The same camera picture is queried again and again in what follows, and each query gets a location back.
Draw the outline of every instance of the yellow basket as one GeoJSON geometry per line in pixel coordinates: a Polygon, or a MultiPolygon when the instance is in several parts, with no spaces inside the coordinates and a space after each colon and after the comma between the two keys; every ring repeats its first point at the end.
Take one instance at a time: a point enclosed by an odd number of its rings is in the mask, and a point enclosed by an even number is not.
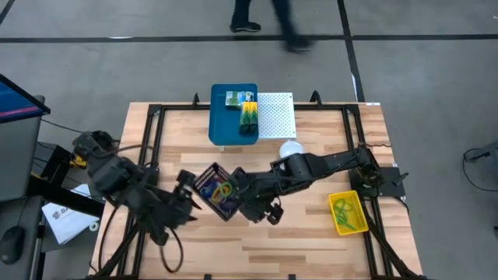
{"type": "Polygon", "coordinates": [[[339,235],[362,233],[368,230],[365,214],[356,191],[329,194],[328,203],[339,235]]]}

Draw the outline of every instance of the paper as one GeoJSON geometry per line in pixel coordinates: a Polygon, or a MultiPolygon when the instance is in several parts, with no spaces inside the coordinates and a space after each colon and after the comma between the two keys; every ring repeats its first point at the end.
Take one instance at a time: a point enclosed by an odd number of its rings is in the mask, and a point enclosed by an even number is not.
{"type": "MultiPolygon", "coordinates": [[[[81,184],[71,190],[74,193],[90,196],[87,184],[81,184]]],[[[70,208],[48,203],[41,208],[47,218],[55,238],[59,244],[66,244],[75,236],[85,230],[90,224],[97,222],[99,218],[92,215],[76,212],[70,208]]]]}

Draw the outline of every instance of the person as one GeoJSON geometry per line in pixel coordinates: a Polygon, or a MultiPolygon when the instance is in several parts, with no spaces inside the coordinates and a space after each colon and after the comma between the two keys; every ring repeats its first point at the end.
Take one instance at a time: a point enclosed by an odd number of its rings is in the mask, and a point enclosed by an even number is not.
{"type": "MultiPolygon", "coordinates": [[[[293,23],[290,20],[290,3],[289,0],[272,0],[275,14],[279,19],[282,29],[283,40],[286,42],[286,49],[290,52],[303,52],[311,48],[311,42],[297,34],[293,23]]],[[[232,23],[230,30],[233,33],[242,31],[258,32],[261,26],[249,21],[249,6],[251,0],[236,0],[233,11],[232,23]]]]}

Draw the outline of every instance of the wooden tabletop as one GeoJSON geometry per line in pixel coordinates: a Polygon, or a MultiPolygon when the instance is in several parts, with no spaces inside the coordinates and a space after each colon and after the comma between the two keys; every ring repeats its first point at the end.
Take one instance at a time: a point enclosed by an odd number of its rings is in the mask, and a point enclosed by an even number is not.
{"type": "MultiPolygon", "coordinates": [[[[121,138],[121,146],[142,142],[149,103],[131,103],[121,138]]],[[[369,144],[389,144],[381,106],[359,105],[363,130],[369,144]]],[[[252,146],[226,147],[220,152],[208,139],[207,110],[168,111],[160,147],[160,187],[172,190],[181,169],[200,175],[213,162],[229,173],[238,166],[246,171],[270,170],[278,159],[283,141],[263,141],[252,146]]],[[[338,111],[296,111],[297,141],[306,152],[325,155],[347,150],[342,115],[338,111]]],[[[381,166],[391,166],[390,148],[375,147],[373,153],[381,166]]],[[[139,150],[120,154],[137,162],[139,150]]],[[[181,226],[177,233],[184,247],[184,264],[176,275],[163,268],[160,252],[148,237],[142,257],[140,278],[297,278],[351,279],[370,278],[363,235],[337,234],[328,205],[328,194],[350,190],[347,172],[337,173],[314,183],[308,190],[282,197],[285,212],[277,226],[266,220],[254,224],[237,213],[224,222],[202,202],[195,209],[198,221],[181,226]]],[[[393,198],[380,198],[381,213],[388,241],[400,258],[415,273],[422,269],[412,235],[409,217],[403,205],[393,198]]],[[[107,204],[101,225],[106,225],[112,206],[107,204]]],[[[103,262],[112,255],[123,238],[127,210],[121,207],[114,217],[103,248],[103,262]]],[[[96,267],[103,226],[93,252],[96,267]]],[[[135,243],[128,253],[127,273],[131,273],[135,243]]],[[[374,241],[377,266],[383,273],[380,249],[374,241]]],[[[170,267],[179,260],[178,245],[171,237],[165,247],[170,267]]]]}

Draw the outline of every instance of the gray floor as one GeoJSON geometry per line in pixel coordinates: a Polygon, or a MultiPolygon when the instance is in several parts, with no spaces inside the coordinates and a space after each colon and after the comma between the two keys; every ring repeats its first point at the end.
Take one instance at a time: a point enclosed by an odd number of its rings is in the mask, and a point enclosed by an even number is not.
{"type": "MultiPolygon", "coordinates": [[[[7,1],[0,0],[0,5],[7,1]]],[[[231,0],[16,0],[0,37],[228,35],[231,0]]],[[[295,0],[307,34],[342,32],[336,1],[295,0]]],[[[498,33],[493,0],[347,0],[351,31],[368,34],[498,33]]],[[[254,1],[253,20],[277,34],[270,4],[254,1]]],[[[354,43],[366,101],[381,102],[405,186],[420,260],[437,279],[498,275],[498,193],[473,188],[461,154],[498,140],[498,40],[354,43]]],[[[48,120],[120,137],[131,101],[201,100],[218,82],[256,82],[306,100],[354,101],[345,45],[318,42],[307,55],[279,42],[3,44],[0,72],[43,94],[48,120]]],[[[42,124],[40,140],[69,148],[75,135],[42,124]]],[[[498,188],[483,163],[469,165],[477,184],[498,188]]],[[[47,255],[44,278],[83,277],[95,236],[47,255]]]]}

